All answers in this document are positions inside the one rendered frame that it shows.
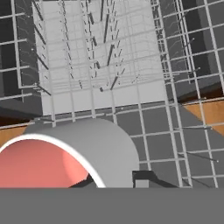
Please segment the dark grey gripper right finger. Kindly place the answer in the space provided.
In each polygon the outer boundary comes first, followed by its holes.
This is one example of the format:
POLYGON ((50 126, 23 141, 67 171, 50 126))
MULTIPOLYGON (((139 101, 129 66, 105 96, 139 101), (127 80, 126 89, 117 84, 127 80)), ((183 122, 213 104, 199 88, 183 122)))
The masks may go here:
POLYGON ((159 186, 166 187, 166 188, 177 188, 176 185, 173 185, 169 182, 166 182, 156 175, 154 171, 133 171, 132 172, 132 183, 133 187, 136 187, 136 182, 138 180, 148 180, 159 186))

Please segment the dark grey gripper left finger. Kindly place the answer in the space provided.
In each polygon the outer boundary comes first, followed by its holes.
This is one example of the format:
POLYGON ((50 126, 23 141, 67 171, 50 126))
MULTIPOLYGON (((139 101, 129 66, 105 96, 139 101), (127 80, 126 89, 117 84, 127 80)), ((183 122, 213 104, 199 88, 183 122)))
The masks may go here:
POLYGON ((85 179, 83 179, 81 182, 71 185, 71 188, 82 188, 82 187, 92 187, 92 188, 96 188, 97 185, 94 182, 93 178, 91 177, 90 174, 87 175, 87 177, 85 179))

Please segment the grey cup with pink inside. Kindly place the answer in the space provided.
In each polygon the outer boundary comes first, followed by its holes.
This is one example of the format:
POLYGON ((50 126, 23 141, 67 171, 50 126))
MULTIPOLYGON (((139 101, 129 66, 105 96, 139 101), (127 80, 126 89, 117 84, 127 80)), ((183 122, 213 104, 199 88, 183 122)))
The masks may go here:
POLYGON ((130 188, 138 163, 130 136, 110 121, 42 125, 0 147, 0 188, 68 188, 87 178, 99 188, 130 188))

